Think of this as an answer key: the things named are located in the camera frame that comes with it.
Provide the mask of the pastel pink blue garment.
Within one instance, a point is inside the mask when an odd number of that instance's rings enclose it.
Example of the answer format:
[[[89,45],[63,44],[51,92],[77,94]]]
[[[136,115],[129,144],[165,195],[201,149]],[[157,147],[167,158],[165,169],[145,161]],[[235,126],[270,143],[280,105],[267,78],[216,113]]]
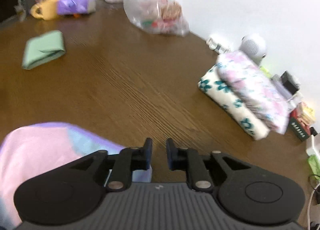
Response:
[[[1,229],[107,229],[107,217],[150,221],[152,169],[107,192],[108,155],[125,148],[66,123],[18,128],[1,145]]]

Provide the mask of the teal floral folded cloth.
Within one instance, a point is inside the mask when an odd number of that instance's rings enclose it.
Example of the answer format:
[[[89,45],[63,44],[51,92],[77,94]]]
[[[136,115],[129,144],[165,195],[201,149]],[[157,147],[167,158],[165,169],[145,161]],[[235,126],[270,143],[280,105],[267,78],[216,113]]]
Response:
[[[258,119],[245,103],[217,74],[217,66],[212,66],[198,82],[198,88],[217,103],[254,140],[266,138],[268,127]]]

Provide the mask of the pink floral folded cloth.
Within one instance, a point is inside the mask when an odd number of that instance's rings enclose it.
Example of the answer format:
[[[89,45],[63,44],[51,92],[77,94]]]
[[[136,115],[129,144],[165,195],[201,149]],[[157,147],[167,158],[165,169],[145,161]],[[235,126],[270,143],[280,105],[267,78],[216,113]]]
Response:
[[[219,55],[216,64],[220,78],[247,108],[269,129],[285,134],[289,123],[287,101],[259,67],[241,51]]]

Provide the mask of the dark green box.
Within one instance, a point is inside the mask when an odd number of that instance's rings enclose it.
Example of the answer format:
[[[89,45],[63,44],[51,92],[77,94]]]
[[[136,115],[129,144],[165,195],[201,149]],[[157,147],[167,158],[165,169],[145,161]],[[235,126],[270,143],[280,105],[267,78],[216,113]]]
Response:
[[[303,123],[300,123],[300,121],[293,116],[290,117],[288,127],[301,142],[306,141],[311,135],[310,128]]]

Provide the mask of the white round speaker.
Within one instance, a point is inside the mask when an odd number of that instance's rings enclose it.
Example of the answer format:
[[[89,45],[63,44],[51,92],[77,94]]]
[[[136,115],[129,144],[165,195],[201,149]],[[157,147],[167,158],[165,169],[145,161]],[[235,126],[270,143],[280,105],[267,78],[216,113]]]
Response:
[[[260,36],[247,35],[242,38],[239,50],[260,66],[267,54],[266,41]]]

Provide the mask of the green white power strip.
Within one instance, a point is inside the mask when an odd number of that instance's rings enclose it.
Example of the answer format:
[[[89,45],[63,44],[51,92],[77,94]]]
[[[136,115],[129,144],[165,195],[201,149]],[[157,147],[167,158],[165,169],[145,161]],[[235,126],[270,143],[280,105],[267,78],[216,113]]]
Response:
[[[315,175],[320,175],[319,167],[319,134],[316,136],[311,135],[306,140],[306,153],[308,155],[309,166]]]

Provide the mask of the folded green cloth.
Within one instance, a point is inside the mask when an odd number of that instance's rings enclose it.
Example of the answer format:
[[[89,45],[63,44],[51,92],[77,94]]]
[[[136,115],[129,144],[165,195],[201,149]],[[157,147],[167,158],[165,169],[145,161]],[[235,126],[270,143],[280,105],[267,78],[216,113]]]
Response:
[[[22,59],[22,68],[31,70],[56,60],[65,54],[63,33],[53,30],[27,41]]]

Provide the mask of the clear plastic snack bag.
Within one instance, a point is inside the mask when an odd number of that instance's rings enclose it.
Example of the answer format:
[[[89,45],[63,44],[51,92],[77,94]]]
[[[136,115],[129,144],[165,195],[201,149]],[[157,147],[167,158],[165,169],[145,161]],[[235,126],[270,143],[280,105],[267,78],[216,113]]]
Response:
[[[189,24],[176,0],[123,0],[130,23],[150,34],[185,36]]]

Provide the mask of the purple folded cloth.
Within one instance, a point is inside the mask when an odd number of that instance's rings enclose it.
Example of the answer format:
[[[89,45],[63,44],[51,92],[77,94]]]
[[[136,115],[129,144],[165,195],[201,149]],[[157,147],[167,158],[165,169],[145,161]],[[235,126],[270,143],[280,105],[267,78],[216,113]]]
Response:
[[[58,15],[90,14],[96,11],[95,0],[59,0]]]

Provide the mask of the yellow mug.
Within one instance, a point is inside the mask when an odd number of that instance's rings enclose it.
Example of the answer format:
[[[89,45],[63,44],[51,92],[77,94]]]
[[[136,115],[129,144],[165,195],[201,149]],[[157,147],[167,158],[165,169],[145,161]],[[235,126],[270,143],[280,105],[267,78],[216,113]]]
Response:
[[[57,4],[60,0],[41,0],[33,5],[30,14],[36,19],[54,20],[59,17]]]

